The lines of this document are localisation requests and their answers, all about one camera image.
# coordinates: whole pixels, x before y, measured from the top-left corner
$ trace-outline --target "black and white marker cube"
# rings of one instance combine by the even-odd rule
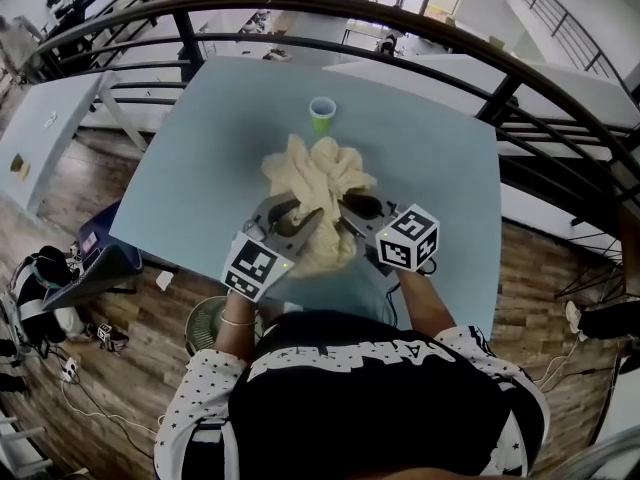
[[[222,272],[222,282],[253,302],[293,267],[293,263],[245,233],[238,233]]]
[[[438,249],[439,235],[440,222],[414,204],[376,234],[378,259],[416,271]]]

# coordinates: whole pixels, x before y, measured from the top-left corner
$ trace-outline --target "crumpled towel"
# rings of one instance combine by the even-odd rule
[[[320,139],[307,151],[300,137],[289,135],[285,153],[267,156],[262,172],[271,180],[271,195],[293,192],[300,206],[287,217],[299,224],[309,213],[324,210],[315,233],[301,251],[290,277],[309,277],[344,267],[356,255],[355,237],[343,226],[338,200],[349,189],[377,184],[362,170],[362,157],[354,148],[341,148],[331,137]]]

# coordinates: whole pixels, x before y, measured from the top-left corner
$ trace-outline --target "power strip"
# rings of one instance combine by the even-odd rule
[[[73,357],[67,359],[67,364],[62,368],[62,378],[65,382],[76,383],[78,382],[78,361]]]

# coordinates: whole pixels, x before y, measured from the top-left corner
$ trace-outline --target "wooden floor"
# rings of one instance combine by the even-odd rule
[[[19,261],[41,246],[67,248],[81,224],[122,197],[137,160],[99,152],[96,143],[104,144],[95,138],[72,143],[58,165],[37,221],[0,200],[0,282],[5,284]],[[564,306],[554,300],[554,294],[582,265],[583,259],[563,245],[504,224],[500,294],[491,339],[497,355],[521,365],[537,379],[552,358],[571,349],[574,337],[564,319]],[[63,344],[66,354],[80,361],[82,385],[105,411],[151,429],[157,429],[157,418],[171,400],[188,360],[183,329],[190,310],[204,298],[223,293],[216,282],[185,271],[163,293],[155,285],[156,276],[156,271],[147,269],[137,295],[104,295],[84,308],[85,318],[108,321],[130,337],[121,354],[101,350],[97,344]],[[615,341],[587,341],[576,349],[564,374],[610,367],[616,350]],[[68,407],[61,392],[58,358],[29,358],[23,367],[14,370],[4,365],[0,371],[26,377],[30,399],[1,394],[0,403],[25,428],[45,427],[46,436],[36,443],[60,473],[87,467],[100,479],[155,478],[151,460],[128,443],[120,428],[104,417],[89,418]],[[562,377],[558,374],[545,390]],[[536,465],[537,476],[544,477],[586,446],[609,383],[608,370],[576,375],[548,393],[551,432]],[[65,392],[75,407],[98,412],[78,386],[65,385]],[[151,454],[153,436],[138,427],[126,428],[131,439]]]

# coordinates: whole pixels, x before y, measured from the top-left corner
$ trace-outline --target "plastic cup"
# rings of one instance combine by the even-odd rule
[[[331,98],[325,96],[313,98],[309,104],[313,129],[317,132],[328,132],[337,108],[336,102]]]

